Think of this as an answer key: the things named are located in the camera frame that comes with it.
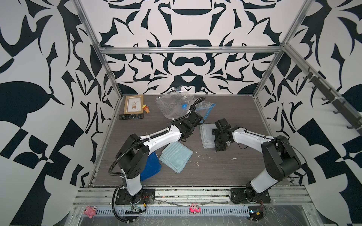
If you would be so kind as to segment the grey towel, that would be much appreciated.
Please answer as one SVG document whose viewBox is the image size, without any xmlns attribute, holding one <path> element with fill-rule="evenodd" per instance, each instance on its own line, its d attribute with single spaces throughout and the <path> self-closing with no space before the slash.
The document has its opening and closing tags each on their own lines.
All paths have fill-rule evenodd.
<svg viewBox="0 0 362 226">
<path fill-rule="evenodd" d="M 221 131 L 215 124 L 202 124 L 200 126 L 200 134 L 204 149 L 215 148 L 217 152 L 220 151 L 215 144 L 215 140 L 221 135 Z"/>
</svg>

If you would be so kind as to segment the clear plastic vacuum bag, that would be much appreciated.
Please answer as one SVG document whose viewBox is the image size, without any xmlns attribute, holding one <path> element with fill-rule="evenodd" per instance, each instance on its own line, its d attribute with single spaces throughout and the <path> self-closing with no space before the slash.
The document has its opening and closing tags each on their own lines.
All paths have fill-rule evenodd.
<svg viewBox="0 0 362 226">
<path fill-rule="evenodd" d="M 199 97 L 187 93 L 186 88 L 180 86 L 156 98 L 155 102 L 156 106 L 166 118 L 177 119 L 185 116 L 198 98 Z M 206 120 L 215 106 L 215 103 L 204 100 L 196 104 L 196 112 Z"/>
</svg>

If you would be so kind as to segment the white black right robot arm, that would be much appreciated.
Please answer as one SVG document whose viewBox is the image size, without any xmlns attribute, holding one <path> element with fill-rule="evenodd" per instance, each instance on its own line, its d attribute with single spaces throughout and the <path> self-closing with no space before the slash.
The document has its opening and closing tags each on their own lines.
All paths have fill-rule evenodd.
<svg viewBox="0 0 362 226">
<path fill-rule="evenodd" d="M 284 136 L 268 137 L 245 128 L 232 127 L 226 119 L 218 120 L 213 130 L 217 151 L 225 151 L 228 143 L 242 144 L 263 155 L 265 169 L 246 185 L 251 200 L 302 167 L 292 145 Z"/>
</svg>

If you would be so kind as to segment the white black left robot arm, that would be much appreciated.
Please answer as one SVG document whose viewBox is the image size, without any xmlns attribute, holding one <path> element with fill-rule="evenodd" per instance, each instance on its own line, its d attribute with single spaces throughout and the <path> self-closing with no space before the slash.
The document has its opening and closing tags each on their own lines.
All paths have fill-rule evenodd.
<svg viewBox="0 0 362 226">
<path fill-rule="evenodd" d="M 156 133 L 147 136 L 130 135 L 109 167 L 108 174 L 122 178 L 125 192 L 131 198 L 140 196 L 140 175 L 149 155 L 170 143 L 185 141 L 202 120 L 200 114 L 190 112 L 185 118 L 172 121 L 168 127 Z"/>
</svg>

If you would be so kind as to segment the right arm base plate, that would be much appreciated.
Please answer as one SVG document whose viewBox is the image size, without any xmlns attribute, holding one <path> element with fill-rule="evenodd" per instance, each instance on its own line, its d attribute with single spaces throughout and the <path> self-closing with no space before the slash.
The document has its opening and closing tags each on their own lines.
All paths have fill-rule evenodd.
<svg viewBox="0 0 362 226">
<path fill-rule="evenodd" d="M 271 203 L 271 197 L 267 190 L 262 193 L 257 193 L 252 187 L 247 187 L 231 188 L 230 192 L 230 200 L 234 204 Z"/>
</svg>

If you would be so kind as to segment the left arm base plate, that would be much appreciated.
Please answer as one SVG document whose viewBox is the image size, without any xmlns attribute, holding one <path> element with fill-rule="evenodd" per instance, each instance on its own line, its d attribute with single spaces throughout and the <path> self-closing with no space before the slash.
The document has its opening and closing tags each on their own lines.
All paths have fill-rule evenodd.
<svg viewBox="0 0 362 226">
<path fill-rule="evenodd" d="M 156 191 L 155 189 L 142 189 L 135 196 L 131 196 L 126 189 L 117 191 L 115 204 L 116 205 L 131 205 L 131 204 L 153 204 Z"/>
</svg>

